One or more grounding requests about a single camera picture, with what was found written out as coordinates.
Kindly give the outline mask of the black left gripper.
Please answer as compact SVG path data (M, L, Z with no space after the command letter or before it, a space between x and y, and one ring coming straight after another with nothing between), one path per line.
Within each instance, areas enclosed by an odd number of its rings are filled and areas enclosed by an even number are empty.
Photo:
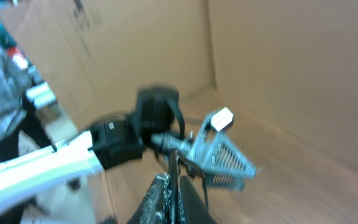
M213 126L217 113L206 115L192 143L182 144L181 160L190 174L204 174L207 187L241 191L246 179L255 177L257 167Z

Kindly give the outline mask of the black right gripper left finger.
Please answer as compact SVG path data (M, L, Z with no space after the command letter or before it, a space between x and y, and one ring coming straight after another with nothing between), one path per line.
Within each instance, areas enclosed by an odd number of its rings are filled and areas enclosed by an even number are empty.
M168 174L157 174L127 224L168 224Z

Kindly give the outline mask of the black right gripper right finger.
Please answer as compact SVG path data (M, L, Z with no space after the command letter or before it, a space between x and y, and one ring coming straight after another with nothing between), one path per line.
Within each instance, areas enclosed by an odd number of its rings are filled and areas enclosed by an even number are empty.
M217 224L187 176L180 177L179 221L183 224Z

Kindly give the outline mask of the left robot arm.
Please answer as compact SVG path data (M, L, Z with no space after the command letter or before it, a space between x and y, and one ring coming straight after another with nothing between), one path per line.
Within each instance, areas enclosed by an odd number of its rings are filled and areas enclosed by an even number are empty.
M164 156L168 170L157 174L131 223L212 223L204 189L241 191L257 167L231 141L228 108L208 113L196 134L185 132L179 93L167 86L142 88L135 110L105 118L57 148L45 148L0 164L0 217L59 182L112 169L141 159L146 149Z

